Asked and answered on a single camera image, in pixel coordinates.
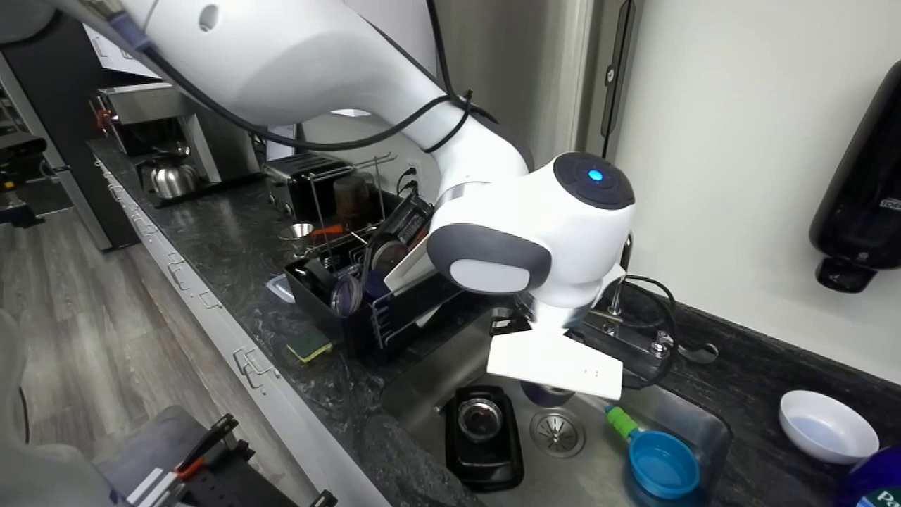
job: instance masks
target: blue light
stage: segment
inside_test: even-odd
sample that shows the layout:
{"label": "blue light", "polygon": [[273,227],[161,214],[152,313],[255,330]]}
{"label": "blue light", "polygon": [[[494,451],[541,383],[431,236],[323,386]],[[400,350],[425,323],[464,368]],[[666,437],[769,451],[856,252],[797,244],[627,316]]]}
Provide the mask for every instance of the blue light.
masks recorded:
{"label": "blue light", "polygon": [[589,168],[589,179],[601,182],[601,172],[599,168]]}

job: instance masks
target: white paper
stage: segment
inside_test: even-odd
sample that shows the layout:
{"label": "white paper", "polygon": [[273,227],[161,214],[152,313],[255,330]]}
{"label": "white paper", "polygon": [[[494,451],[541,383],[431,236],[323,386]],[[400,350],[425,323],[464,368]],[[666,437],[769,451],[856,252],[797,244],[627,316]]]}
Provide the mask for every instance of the white paper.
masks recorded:
{"label": "white paper", "polygon": [[114,69],[114,74],[161,78],[140,58],[134,58],[126,50],[120,50],[112,38],[100,36],[95,29],[85,24],[85,30],[86,30],[86,38],[89,38],[92,52],[100,61],[100,68]]}
{"label": "white paper", "polygon": [[623,396],[623,361],[563,334],[497,334],[490,343],[487,371],[606,399]]}

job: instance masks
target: white bowl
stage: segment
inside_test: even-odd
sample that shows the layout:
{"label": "white bowl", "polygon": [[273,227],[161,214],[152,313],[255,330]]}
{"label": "white bowl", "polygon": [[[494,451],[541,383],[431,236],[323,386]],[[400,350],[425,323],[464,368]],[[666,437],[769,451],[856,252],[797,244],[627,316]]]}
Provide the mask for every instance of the white bowl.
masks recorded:
{"label": "white bowl", "polygon": [[877,451],[872,426],[818,390],[786,390],[779,426],[800,451],[818,462],[856,465]]}

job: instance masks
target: kitchen equipment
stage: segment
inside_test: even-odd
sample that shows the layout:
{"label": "kitchen equipment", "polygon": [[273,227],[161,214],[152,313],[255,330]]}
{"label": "kitchen equipment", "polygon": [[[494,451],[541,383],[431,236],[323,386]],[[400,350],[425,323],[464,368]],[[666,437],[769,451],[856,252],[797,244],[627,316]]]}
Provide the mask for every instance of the kitchen equipment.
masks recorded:
{"label": "kitchen equipment", "polygon": [[168,81],[100,86],[89,107],[95,123],[128,157],[183,144],[204,186],[259,174],[250,136],[203,110]]}
{"label": "kitchen equipment", "polygon": [[676,364],[676,296],[655,278],[627,274],[630,250],[634,236],[620,252],[623,276],[599,292],[590,309],[568,323],[568,333],[620,357],[623,386],[641,388],[659,383]]}
{"label": "kitchen equipment", "polygon": [[41,221],[34,207],[16,193],[31,176],[41,174],[45,140],[28,133],[0,136],[0,221],[16,227]]}
{"label": "kitchen equipment", "polygon": [[534,406],[563,406],[573,390],[542,386],[542,383],[520,383],[524,395]]}
{"label": "kitchen equipment", "polygon": [[292,221],[311,221],[314,227],[335,219],[335,179],[351,172],[345,160],[311,151],[264,162],[271,199],[279,212]]}
{"label": "kitchen equipment", "polygon": [[183,157],[155,157],[137,165],[143,189],[158,199],[181,199],[196,189],[195,168]]}
{"label": "kitchen equipment", "polygon": [[418,330],[418,317],[449,305],[461,289],[444,276],[428,276],[400,292],[389,292],[383,276],[428,230],[431,205],[417,193],[393,203],[378,226],[310,244],[288,264],[288,281],[303,313],[326,334],[344,334],[351,355],[390,357]]}
{"label": "kitchen equipment", "polygon": [[371,174],[351,172],[337,176],[335,186],[335,219],[349,227],[359,227],[371,221],[371,216],[383,219],[380,192],[373,189]]}
{"label": "kitchen equipment", "polygon": [[800,451],[818,462],[856,465],[877,451],[872,426],[818,390],[786,390],[779,426]]}
{"label": "kitchen equipment", "polygon": [[568,409],[537,412],[528,423],[531,441],[555,455],[573,455],[585,444],[583,423]]}
{"label": "kitchen equipment", "polygon": [[699,489],[699,458],[677,437],[641,429],[620,406],[609,406],[606,416],[627,441],[627,469],[645,492],[655,498],[680,498]]}
{"label": "kitchen equipment", "polygon": [[876,269],[901,267],[901,61],[880,81],[813,216],[825,252],[815,278],[861,292]]}
{"label": "kitchen equipment", "polygon": [[901,447],[872,454],[838,486],[835,507],[890,507],[901,500]]}
{"label": "kitchen equipment", "polygon": [[511,402],[497,386],[459,388],[444,412],[444,458],[475,492],[510,489],[524,479]]}
{"label": "kitchen equipment", "polygon": [[176,472],[186,472],[203,454],[207,454],[214,444],[220,444],[231,431],[237,429],[234,413],[223,413],[203,437],[199,441],[181,458],[173,468]]}
{"label": "kitchen equipment", "polygon": [[311,230],[314,230],[311,221],[292,221],[289,226],[292,238],[306,238]]}

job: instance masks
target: espresso machine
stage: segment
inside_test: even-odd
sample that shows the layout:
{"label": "espresso machine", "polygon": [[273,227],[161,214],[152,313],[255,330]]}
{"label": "espresso machine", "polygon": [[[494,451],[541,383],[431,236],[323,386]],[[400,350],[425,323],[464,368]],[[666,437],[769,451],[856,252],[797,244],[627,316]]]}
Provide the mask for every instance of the espresso machine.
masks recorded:
{"label": "espresso machine", "polygon": [[161,203],[261,172],[245,129],[166,81],[100,86],[89,110],[126,157],[143,157],[140,179]]}

